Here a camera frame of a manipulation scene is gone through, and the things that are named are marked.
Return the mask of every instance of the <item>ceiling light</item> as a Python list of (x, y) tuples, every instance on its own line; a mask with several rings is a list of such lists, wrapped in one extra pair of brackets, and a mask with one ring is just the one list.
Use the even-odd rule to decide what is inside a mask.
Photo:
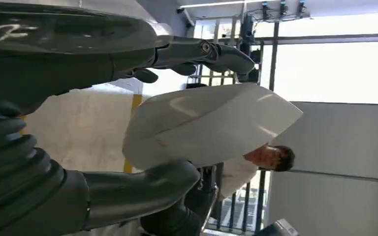
[(264, 1), (279, 1), (279, 0), (240, 0), (240, 1), (226, 1), (226, 2), (214, 2), (214, 3), (202, 3), (202, 4), (192, 4), (184, 5), (180, 8), (190, 8), (190, 7), (201, 7), (201, 6), (220, 6), (220, 5), (233, 5), (242, 3), (252, 3), (252, 2), (264, 2)]

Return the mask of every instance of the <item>white shirt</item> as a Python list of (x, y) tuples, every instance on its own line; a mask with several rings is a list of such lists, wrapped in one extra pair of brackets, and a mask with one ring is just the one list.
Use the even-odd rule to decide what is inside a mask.
[(256, 174), (257, 166), (244, 157), (230, 159), (224, 162), (222, 173), (221, 194), (224, 198), (249, 182)]

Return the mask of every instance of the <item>gray wall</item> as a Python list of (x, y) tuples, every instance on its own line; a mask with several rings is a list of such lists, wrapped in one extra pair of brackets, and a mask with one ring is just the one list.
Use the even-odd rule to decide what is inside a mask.
[(378, 235), (378, 105), (295, 104), (304, 116), (275, 143), (294, 149), (296, 173), (273, 175), (270, 222), (303, 236)]

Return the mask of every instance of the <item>yellow stripe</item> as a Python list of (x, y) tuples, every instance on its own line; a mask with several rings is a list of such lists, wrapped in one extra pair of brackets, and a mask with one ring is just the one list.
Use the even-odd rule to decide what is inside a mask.
[[(143, 95), (140, 95), (140, 94), (133, 95), (132, 105), (131, 105), (131, 114), (134, 112), (135, 108), (137, 108), (138, 105), (141, 104), (142, 100), (143, 100)], [(129, 164), (126, 160), (124, 163), (124, 173), (132, 173), (132, 165)]]
[[(25, 116), (22, 116), (22, 117), (20, 117), (20, 118), (21, 118), (21, 120), (25, 121)], [(21, 130), (20, 130), (20, 134), (24, 134), (24, 129), (21, 129)]]

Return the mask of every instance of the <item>metal screw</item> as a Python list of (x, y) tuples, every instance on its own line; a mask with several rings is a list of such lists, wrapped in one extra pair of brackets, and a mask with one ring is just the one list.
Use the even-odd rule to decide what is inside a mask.
[(208, 42), (201, 43), (201, 50), (203, 53), (209, 53), (211, 51), (211, 45)]

